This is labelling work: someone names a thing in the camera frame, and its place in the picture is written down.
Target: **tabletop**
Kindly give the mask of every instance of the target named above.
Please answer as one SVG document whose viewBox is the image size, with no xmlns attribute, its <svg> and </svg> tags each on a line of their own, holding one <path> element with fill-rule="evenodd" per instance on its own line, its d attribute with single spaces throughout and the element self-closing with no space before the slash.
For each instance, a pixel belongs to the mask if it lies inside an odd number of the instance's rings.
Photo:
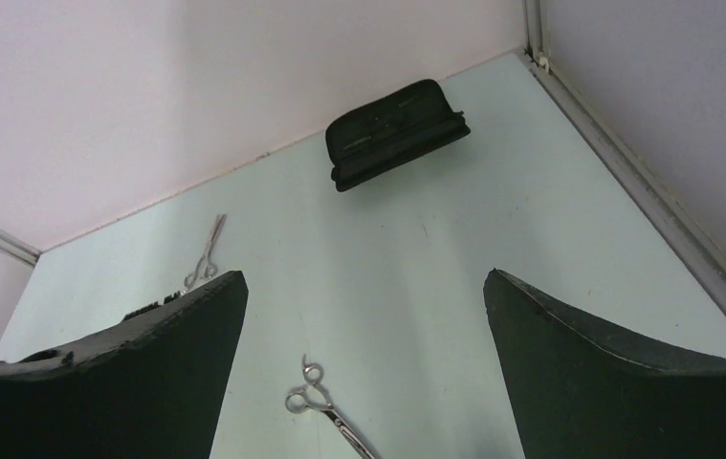
<svg viewBox="0 0 726 459">
<path fill-rule="evenodd" d="M 486 320 L 492 268 L 726 357 L 726 318 L 515 55 L 442 82 L 470 136 L 347 192 L 322 135 L 46 252 L 0 360 L 79 339 L 213 261 L 250 299 L 212 457 L 357 457 L 284 397 L 320 363 L 383 457 L 522 458 Z"/>
</svg>

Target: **thinning scissors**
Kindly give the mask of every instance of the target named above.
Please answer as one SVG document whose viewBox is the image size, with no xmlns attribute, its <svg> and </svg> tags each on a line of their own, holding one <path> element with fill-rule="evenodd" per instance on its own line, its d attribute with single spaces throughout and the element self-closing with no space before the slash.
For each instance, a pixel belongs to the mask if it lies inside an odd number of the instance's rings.
<svg viewBox="0 0 726 459">
<path fill-rule="evenodd" d="M 287 394 L 286 399 L 284 400 L 284 405 L 286 405 L 289 412 L 293 414 L 300 414 L 308 409 L 314 409 L 315 411 L 325 414 L 326 417 L 334 423 L 335 427 L 340 431 L 342 436 L 345 437 L 345 440 L 351 445 L 351 447 L 360 454 L 360 457 L 375 459 L 377 456 L 375 456 L 374 453 L 371 452 L 371 450 L 363 443 L 360 435 L 358 435 L 342 418 L 335 408 L 335 405 L 332 403 L 332 399 L 329 398 L 329 392 L 320 384 L 323 381 L 323 367 L 317 363 L 309 363 L 307 365 L 306 356 L 304 355 L 301 371 L 303 372 L 303 379 L 306 381 L 306 384 L 292 389 L 289 394 Z M 309 398 L 307 390 L 310 387 L 318 391 L 320 396 L 323 398 L 322 404 Z"/>
<path fill-rule="evenodd" d="M 226 215 L 224 213 L 216 215 L 216 221 L 213 222 L 213 228 L 210 230 L 208 241 L 205 242 L 205 251 L 199 258 L 199 261 L 196 262 L 196 268 L 194 268 L 193 272 L 186 276 L 185 281 L 183 282 L 186 292 L 193 290 L 196 286 L 196 282 L 200 278 L 204 281 L 209 281 L 213 279 L 216 273 L 219 272 L 219 268 L 216 264 L 210 261 L 210 251 L 213 250 L 213 244 L 216 243 L 216 238 L 219 237 L 219 232 L 225 224 L 225 217 Z"/>
</svg>

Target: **table surface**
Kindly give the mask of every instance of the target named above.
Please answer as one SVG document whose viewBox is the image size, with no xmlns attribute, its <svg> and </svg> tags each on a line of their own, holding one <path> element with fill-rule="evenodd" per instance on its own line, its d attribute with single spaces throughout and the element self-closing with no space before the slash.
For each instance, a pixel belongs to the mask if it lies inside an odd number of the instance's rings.
<svg viewBox="0 0 726 459">
<path fill-rule="evenodd" d="M 250 300 L 213 457 L 357 457 L 285 410 L 303 354 L 383 457 L 521 458 L 482 296 L 492 268 L 726 357 L 726 318 L 515 55 L 442 82 L 473 132 L 345 193 L 321 135 L 45 253 L 0 360 L 115 325 L 213 259 Z"/>
</svg>

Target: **scissors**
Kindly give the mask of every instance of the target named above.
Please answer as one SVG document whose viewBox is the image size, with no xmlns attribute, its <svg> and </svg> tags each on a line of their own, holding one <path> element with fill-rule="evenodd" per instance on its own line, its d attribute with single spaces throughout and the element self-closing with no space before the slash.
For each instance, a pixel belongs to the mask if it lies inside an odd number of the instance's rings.
<svg viewBox="0 0 726 459">
<path fill-rule="evenodd" d="M 202 253 L 202 257 L 199 258 L 199 261 L 196 262 L 196 268 L 186 276 L 185 282 L 183 282 L 186 292 L 193 290 L 196 281 L 200 278 L 208 281 L 213 279 L 216 273 L 219 272 L 219 268 L 210 261 L 210 251 L 213 250 L 213 244 L 216 242 L 216 238 L 219 237 L 219 231 L 222 230 L 222 225 L 225 224 L 225 217 L 226 215 L 224 213 L 216 215 L 216 221 L 213 222 L 213 228 L 210 230 L 208 241 L 205 243 L 205 251 Z"/>
<path fill-rule="evenodd" d="M 351 447 L 360 454 L 360 457 L 368 459 L 376 459 L 371 450 L 363 444 L 363 440 L 360 436 L 348 425 L 348 423 L 342 418 L 340 413 L 332 403 L 332 399 L 329 398 L 329 392 L 323 387 L 320 382 L 323 381 L 323 367 L 317 363 L 306 364 L 306 356 L 303 356 L 302 368 L 303 379 L 306 384 L 292 389 L 284 400 L 284 405 L 293 414 L 300 414 L 308 409 L 314 409 L 319 411 L 328 417 L 335 427 L 340 431 L 345 440 L 351 444 Z M 313 388 L 323 398 L 323 403 L 317 403 L 310 399 L 307 395 L 307 390 Z"/>
</svg>

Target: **black object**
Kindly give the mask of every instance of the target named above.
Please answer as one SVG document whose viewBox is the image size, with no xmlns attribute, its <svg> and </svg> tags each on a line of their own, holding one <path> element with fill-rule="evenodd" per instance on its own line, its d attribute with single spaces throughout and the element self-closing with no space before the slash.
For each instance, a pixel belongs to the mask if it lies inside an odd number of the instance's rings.
<svg viewBox="0 0 726 459">
<path fill-rule="evenodd" d="M 441 86 L 424 79 L 339 117 L 326 129 L 338 191 L 470 134 Z"/>
<path fill-rule="evenodd" d="M 0 361 L 0 457 L 202 457 L 247 306 L 242 273 L 19 363 Z"/>
<path fill-rule="evenodd" d="M 527 459 L 726 458 L 726 359 L 492 271 L 487 316 Z"/>
</svg>

